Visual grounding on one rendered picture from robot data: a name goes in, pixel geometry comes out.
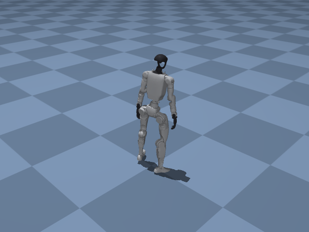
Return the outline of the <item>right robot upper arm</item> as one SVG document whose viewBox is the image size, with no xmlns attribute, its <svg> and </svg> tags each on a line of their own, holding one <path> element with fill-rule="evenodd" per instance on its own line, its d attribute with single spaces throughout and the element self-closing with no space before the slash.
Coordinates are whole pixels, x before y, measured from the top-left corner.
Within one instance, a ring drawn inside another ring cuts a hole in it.
<svg viewBox="0 0 309 232">
<path fill-rule="evenodd" d="M 165 83 L 167 84 L 167 91 L 168 91 L 167 100 L 172 101 L 172 96 L 174 92 L 174 78 L 166 75 Z"/>
</svg>

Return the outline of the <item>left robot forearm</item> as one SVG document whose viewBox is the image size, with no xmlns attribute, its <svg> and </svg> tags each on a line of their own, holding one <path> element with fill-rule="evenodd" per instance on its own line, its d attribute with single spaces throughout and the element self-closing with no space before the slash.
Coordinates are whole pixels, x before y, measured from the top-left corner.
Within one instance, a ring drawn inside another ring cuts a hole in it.
<svg viewBox="0 0 309 232">
<path fill-rule="evenodd" d="M 140 92 L 140 90 L 139 90 L 138 102 L 137 102 L 137 104 L 139 103 L 139 104 L 140 104 L 140 107 L 142 106 L 143 97 L 144 97 L 144 93 Z M 136 104 L 136 105 L 137 105 L 137 104 Z"/>
</svg>

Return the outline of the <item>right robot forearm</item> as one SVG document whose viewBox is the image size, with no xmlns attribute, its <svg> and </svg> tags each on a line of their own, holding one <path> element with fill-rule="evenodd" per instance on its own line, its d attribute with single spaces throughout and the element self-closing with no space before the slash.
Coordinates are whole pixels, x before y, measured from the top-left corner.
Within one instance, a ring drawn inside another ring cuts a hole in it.
<svg viewBox="0 0 309 232">
<path fill-rule="evenodd" d="M 171 111 L 171 116 L 173 114 L 175 114 L 177 116 L 177 112 L 176 112 L 176 97 L 175 95 L 172 96 L 172 101 L 169 103 L 170 105 L 170 111 Z"/>
</svg>

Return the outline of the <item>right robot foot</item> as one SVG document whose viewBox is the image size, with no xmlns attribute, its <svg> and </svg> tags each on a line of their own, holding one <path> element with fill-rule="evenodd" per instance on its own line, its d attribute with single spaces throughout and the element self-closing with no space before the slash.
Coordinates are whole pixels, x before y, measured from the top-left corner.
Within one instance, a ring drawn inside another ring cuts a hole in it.
<svg viewBox="0 0 309 232">
<path fill-rule="evenodd" d="M 155 167 L 155 169 L 154 169 L 155 173 L 166 173 L 168 171 L 170 171 L 170 169 L 169 168 L 165 168 L 165 167 L 163 167 L 163 169 L 162 168 L 160 169 L 159 167 Z"/>
</svg>

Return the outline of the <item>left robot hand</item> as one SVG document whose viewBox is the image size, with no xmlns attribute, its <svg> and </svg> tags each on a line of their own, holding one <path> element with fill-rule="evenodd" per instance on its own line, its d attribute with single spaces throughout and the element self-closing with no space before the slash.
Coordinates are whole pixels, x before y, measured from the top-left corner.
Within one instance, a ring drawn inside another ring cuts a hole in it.
<svg viewBox="0 0 309 232">
<path fill-rule="evenodd" d="M 139 109 L 141 108 L 141 107 L 140 107 L 140 104 L 138 103 L 136 107 L 137 107 L 137 111 L 136 111 L 136 113 L 137 113 L 137 118 L 140 119 L 140 114 L 139 114 Z"/>
</svg>

